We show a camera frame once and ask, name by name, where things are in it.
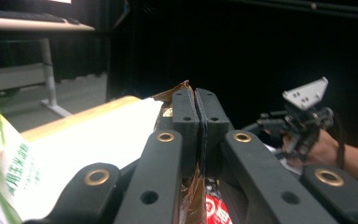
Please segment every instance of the person's arm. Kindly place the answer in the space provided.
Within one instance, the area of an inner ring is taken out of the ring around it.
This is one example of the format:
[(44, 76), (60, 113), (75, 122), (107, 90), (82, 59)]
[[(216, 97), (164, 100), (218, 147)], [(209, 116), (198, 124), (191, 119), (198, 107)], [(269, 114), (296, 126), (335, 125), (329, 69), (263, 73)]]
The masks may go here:
[[(290, 142), (290, 136), (283, 138), (283, 150)], [(338, 142), (325, 130), (321, 130), (318, 141), (310, 150), (307, 160), (288, 161), (290, 165), (300, 166), (313, 163), (324, 163), (337, 166)], [(358, 147), (345, 145), (344, 170), (358, 180)]]

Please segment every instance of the mounting hole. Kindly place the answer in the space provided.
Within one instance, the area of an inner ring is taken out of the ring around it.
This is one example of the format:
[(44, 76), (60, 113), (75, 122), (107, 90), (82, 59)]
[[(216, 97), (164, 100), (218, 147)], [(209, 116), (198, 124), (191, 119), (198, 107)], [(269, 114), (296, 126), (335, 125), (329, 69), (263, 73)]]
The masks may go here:
[(281, 197), (285, 202), (290, 204), (300, 203), (300, 199), (297, 197), (297, 195), (290, 191), (285, 191), (284, 193), (282, 193)]
[(90, 186), (101, 185), (109, 178), (109, 172), (105, 169), (98, 169), (90, 171), (86, 177), (84, 177), (84, 182)]
[(175, 136), (171, 133), (161, 133), (157, 136), (160, 142), (171, 142)]
[(239, 142), (250, 142), (252, 140), (252, 137), (246, 133), (235, 133), (234, 139)]
[(344, 179), (340, 175), (326, 169), (315, 170), (315, 176), (330, 186), (341, 187), (344, 185)]
[(155, 203), (158, 200), (158, 194), (155, 191), (145, 191), (141, 195), (141, 202), (145, 204)]

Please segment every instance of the floor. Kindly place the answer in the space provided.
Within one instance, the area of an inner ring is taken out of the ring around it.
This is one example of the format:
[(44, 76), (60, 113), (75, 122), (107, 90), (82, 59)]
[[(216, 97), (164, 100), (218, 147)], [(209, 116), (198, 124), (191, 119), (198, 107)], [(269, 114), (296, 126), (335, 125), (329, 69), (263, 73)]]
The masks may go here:
[[(106, 75), (88, 75), (56, 83), (57, 103), (75, 114), (105, 103)], [(0, 112), (19, 132), (33, 129), (62, 117), (41, 104), (47, 99), (43, 85), (0, 94)]]

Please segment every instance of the keyboard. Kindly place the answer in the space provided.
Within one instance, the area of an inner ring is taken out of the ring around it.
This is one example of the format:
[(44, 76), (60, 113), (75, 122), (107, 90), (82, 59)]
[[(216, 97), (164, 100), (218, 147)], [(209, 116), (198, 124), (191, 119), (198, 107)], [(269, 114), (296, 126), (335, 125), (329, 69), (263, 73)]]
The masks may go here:
[(45, 13), (28, 13), (28, 12), (2, 11), (2, 10), (0, 10), (0, 19), (66, 22), (66, 20), (64, 20), (63, 18), (45, 14)]

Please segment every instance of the human hand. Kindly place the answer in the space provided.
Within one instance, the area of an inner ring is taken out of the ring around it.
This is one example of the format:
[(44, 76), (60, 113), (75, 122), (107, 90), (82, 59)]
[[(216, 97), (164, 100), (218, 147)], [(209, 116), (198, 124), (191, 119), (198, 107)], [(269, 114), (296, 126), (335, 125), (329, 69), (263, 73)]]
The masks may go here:
[[(282, 150), (289, 145), (291, 137), (289, 134), (283, 137)], [(314, 163), (323, 163), (337, 166), (338, 142), (326, 130), (321, 129), (319, 138), (310, 149), (305, 161), (300, 159), (288, 159), (287, 163), (291, 166), (302, 166)]]

